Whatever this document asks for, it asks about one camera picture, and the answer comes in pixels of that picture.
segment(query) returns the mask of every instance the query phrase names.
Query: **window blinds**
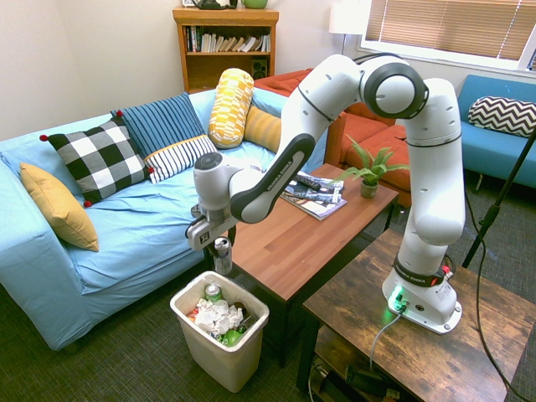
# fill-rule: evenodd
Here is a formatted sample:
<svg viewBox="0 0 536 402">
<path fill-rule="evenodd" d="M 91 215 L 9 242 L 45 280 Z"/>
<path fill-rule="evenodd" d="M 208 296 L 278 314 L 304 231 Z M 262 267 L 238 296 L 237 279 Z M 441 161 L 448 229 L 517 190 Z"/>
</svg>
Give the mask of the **window blinds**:
<svg viewBox="0 0 536 402">
<path fill-rule="evenodd" d="M 367 40 L 518 60 L 536 0 L 373 0 Z"/>
</svg>

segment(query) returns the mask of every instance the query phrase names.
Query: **orange sofa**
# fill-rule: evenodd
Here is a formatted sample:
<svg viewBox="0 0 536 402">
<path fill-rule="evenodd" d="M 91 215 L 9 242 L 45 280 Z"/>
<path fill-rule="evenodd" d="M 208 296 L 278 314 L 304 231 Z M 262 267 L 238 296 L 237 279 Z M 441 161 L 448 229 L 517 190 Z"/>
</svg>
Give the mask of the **orange sofa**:
<svg viewBox="0 0 536 402">
<path fill-rule="evenodd" d="M 300 70 L 255 80 L 255 87 L 289 96 L 311 70 Z M 363 167 L 358 154 L 352 149 L 352 143 L 346 137 L 348 134 L 373 155 L 376 155 L 383 147 L 390 147 L 394 155 L 390 158 L 389 164 L 409 164 L 405 128 L 394 123 L 393 119 L 375 115 L 363 102 L 351 105 L 328 129 L 324 162 L 341 168 Z M 382 177 L 381 183 L 399 192 L 398 202 L 401 206 L 411 205 L 409 170 L 387 172 Z"/>
</svg>

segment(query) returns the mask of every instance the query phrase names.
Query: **blue couch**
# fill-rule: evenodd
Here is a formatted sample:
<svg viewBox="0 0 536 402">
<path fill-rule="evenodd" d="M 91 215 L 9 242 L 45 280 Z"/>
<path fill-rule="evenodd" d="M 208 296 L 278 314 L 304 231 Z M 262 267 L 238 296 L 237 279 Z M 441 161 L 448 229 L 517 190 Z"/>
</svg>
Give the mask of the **blue couch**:
<svg viewBox="0 0 536 402">
<path fill-rule="evenodd" d="M 214 91 L 190 99 L 206 130 Z M 280 116 L 286 100 L 255 89 L 253 104 Z M 87 130 L 110 117 L 0 142 L 0 282 L 53 350 L 71 344 L 98 322 L 203 260 L 203 253 L 193 252 L 184 237 L 193 220 L 190 208 L 197 203 L 191 168 L 158 184 L 135 184 L 88 208 L 99 238 L 98 253 L 59 240 L 28 195 L 19 177 L 20 162 L 52 173 L 83 203 L 66 166 L 39 136 Z M 325 132 L 302 170 L 322 165 L 326 139 Z M 274 156 L 252 142 L 224 152 L 253 157 L 264 168 Z"/>
<path fill-rule="evenodd" d="M 495 178 L 507 179 L 527 139 L 487 130 L 468 122 L 471 105 L 483 96 L 501 96 L 536 102 L 536 85 L 468 75 L 458 96 L 461 115 L 463 167 Z M 536 188 L 536 147 L 527 155 L 514 182 Z"/>
</svg>

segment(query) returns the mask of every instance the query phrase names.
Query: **wooden table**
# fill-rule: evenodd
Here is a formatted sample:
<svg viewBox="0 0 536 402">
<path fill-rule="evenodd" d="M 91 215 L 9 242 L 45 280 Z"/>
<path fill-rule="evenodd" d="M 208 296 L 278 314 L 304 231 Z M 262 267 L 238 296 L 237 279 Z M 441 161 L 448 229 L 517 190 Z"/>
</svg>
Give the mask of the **wooden table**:
<svg viewBox="0 0 536 402">
<path fill-rule="evenodd" d="M 342 172 L 338 167 L 324 164 L 312 174 L 335 178 Z M 284 306 L 278 328 L 281 339 L 277 341 L 281 366 L 285 365 L 288 312 L 298 293 L 384 209 L 391 207 L 392 213 L 398 193 L 380 185 L 374 198 L 363 198 L 360 183 L 361 179 L 345 181 L 343 197 L 348 203 L 323 221 L 280 198 L 265 220 L 258 224 L 237 224 L 234 265 Z"/>
<path fill-rule="evenodd" d="M 307 390 L 316 353 L 340 376 L 349 363 L 368 360 L 376 334 L 395 315 L 381 291 L 402 236 L 385 231 L 305 301 L 308 312 L 296 385 Z M 388 328 L 374 363 L 418 400 L 503 401 L 505 386 L 484 352 L 477 331 L 477 276 L 459 267 L 451 279 L 463 307 L 460 323 L 438 335 L 404 318 Z M 481 322 L 492 356 L 512 381 L 536 320 L 536 306 L 481 279 Z M 364 394 L 366 400 L 381 398 Z"/>
</svg>

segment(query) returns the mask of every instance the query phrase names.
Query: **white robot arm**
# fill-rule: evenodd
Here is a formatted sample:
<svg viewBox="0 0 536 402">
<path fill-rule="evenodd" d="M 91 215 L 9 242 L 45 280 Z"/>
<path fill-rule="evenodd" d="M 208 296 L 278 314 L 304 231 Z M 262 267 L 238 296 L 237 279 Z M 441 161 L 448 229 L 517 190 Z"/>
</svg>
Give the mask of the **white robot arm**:
<svg viewBox="0 0 536 402">
<path fill-rule="evenodd" d="M 238 221 L 263 220 L 322 133 L 360 101 L 379 116 L 403 119 L 410 150 L 413 207 L 383 286 L 389 308 L 396 312 L 404 301 L 406 317 L 448 332 L 459 321 L 461 307 L 442 261 L 465 222 L 456 94 L 448 81 L 423 81 L 398 56 L 372 56 L 356 64 L 333 55 L 320 63 L 285 104 L 279 151 L 264 173 L 220 153 L 201 157 L 193 174 L 202 215 L 188 228 L 188 242 L 201 250 Z"/>
</svg>

